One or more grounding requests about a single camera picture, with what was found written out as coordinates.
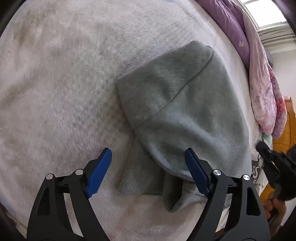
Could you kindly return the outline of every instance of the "window frame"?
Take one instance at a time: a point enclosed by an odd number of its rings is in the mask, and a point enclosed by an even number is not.
[[[244,10],[247,12],[247,14],[249,15],[249,17],[251,18],[251,20],[253,21],[255,27],[257,30],[261,30],[261,29],[265,29],[265,28],[270,28],[270,27],[274,27],[274,26],[278,26],[282,23],[287,23],[287,20],[285,22],[279,22],[279,23],[272,23],[272,24],[268,24],[262,27],[259,27],[255,21],[255,19],[253,18],[252,14],[249,12],[249,10],[247,9],[247,7],[245,6],[248,3],[252,3],[252,2],[257,2],[259,0],[248,0],[246,2],[241,2],[240,0],[238,0],[238,2],[240,3],[241,7],[244,8]]]

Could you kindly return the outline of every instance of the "finger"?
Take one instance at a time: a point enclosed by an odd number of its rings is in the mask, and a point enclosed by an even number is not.
[[[268,199],[272,200],[272,199],[274,199],[274,198],[275,198],[275,196],[274,196],[274,192],[272,192],[272,193],[270,193],[270,194],[268,195]]]
[[[265,200],[263,207],[269,212],[274,208],[270,199]]]
[[[287,207],[284,201],[280,201],[278,199],[274,199],[272,201],[273,207],[277,210],[278,216],[283,217],[286,213]]]
[[[266,218],[267,219],[270,219],[270,212],[269,211],[267,211],[266,209],[264,209],[264,211],[265,211],[265,216],[266,216]]]

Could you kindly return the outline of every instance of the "pink floral blanket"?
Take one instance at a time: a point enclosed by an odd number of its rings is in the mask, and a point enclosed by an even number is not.
[[[254,117],[263,133],[277,139],[281,137],[287,121],[284,97],[253,22],[242,8],[237,7],[243,15],[250,46],[250,97]]]

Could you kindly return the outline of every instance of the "white fleece blanket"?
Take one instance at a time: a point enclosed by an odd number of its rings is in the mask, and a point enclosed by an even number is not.
[[[111,166],[90,199],[109,238],[186,240],[201,204],[172,214],[161,197],[116,190],[134,135],[115,83],[140,64],[192,40],[211,46],[222,58],[253,151],[260,135],[246,70],[230,40],[198,3],[27,0],[0,38],[1,203],[26,226],[47,173],[69,175],[109,147]],[[69,215],[73,222],[73,212]]]

